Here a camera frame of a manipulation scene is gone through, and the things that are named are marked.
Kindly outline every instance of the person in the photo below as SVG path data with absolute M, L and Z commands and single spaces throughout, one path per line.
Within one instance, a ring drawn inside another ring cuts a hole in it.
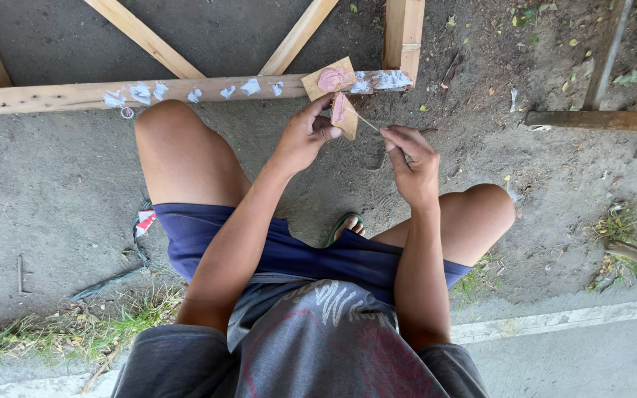
M 327 248 L 272 218 L 289 180 L 342 131 L 327 94 L 289 119 L 254 183 L 180 101 L 135 124 L 168 255 L 190 280 L 173 325 L 141 332 L 114 397 L 487 397 L 450 338 L 447 287 L 515 219 L 499 186 L 439 196 L 439 155 L 381 128 L 411 218 L 368 240 L 355 215 Z M 411 158 L 405 161 L 405 155 Z

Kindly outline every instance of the navy blue shorts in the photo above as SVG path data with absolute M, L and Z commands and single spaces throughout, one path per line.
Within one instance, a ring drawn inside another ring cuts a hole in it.
M 164 203 L 154 205 L 154 211 L 168 235 L 171 264 L 190 280 L 205 249 L 235 208 Z M 384 303 L 394 304 L 392 292 L 401 255 L 401 247 L 367 240 L 350 230 L 341 233 L 330 247 L 316 249 L 293 238 L 286 219 L 272 218 L 255 275 L 344 280 L 363 287 Z M 451 288 L 471 267 L 445 260 L 444 269 Z

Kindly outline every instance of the green flip-flop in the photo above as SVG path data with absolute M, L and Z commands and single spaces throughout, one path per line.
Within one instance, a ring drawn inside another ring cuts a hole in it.
M 360 217 L 360 214 L 358 213 L 345 213 L 343 215 L 343 217 L 341 217 L 340 219 L 338 219 L 338 222 L 335 223 L 335 226 L 333 227 L 333 230 L 331 231 L 331 235 L 328 236 L 328 241 L 326 242 L 325 247 L 329 247 L 333 244 L 333 242 L 335 242 L 335 232 L 338 231 L 338 228 L 341 228 L 341 225 L 343 225 L 343 223 L 350 217 L 355 215 L 356 217 L 358 217 L 358 222 L 360 224 L 363 224 L 363 227 L 365 228 L 365 221 L 363 221 L 362 217 Z

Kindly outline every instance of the pink paste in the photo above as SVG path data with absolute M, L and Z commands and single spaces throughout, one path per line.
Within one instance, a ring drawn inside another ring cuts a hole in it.
M 333 100 L 332 122 L 343 122 L 345 118 L 345 94 L 338 92 Z
M 323 91 L 333 91 L 339 84 L 343 84 L 343 70 L 334 68 L 325 68 L 321 72 L 321 77 L 318 78 L 316 84 Z

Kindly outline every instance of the weed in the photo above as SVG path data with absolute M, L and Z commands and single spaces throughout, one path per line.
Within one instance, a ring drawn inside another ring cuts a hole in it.
M 597 220 L 596 224 L 585 226 L 583 230 L 589 228 L 594 231 L 594 242 L 608 239 L 637 246 L 637 212 L 630 206 L 612 206 L 606 216 Z M 586 290 L 597 290 L 609 273 L 615 273 L 616 277 L 613 283 L 602 290 L 602 293 L 615 283 L 628 281 L 629 286 L 633 285 L 633 282 L 637 280 L 637 263 L 627 257 L 605 254 L 598 275 L 586 286 Z
M 493 277 L 489 271 L 496 268 L 496 266 L 499 266 L 498 268 L 505 268 L 505 264 L 503 263 L 504 259 L 504 256 L 498 256 L 489 251 L 485 254 L 485 256 L 478 260 L 469 273 L 456 282 L 451 291 L 452 294 L 461 298 L 459 309 L 461 309 L 465 304 L 470 305 L 478 303 L 478 292 L 480 292 L 483 288 L 490 288 L 493 291 L 498 289 L 498 286 L 500 286 L 502 282 L 498 275 Z
M 124 294 L 120 299 L 124 304 L 115 319 L 101 320 L 88 307 L 76 305 L 43 319 L 35 314 L 19 317 L 0 329 L 0 365 L 6 357 L 40 357 L 49 366 L 72 360 L 101 363 L 114 347 L 129 346 L 143 330 L 171 323 L 182 294 L 161 287 L 143 297 Z

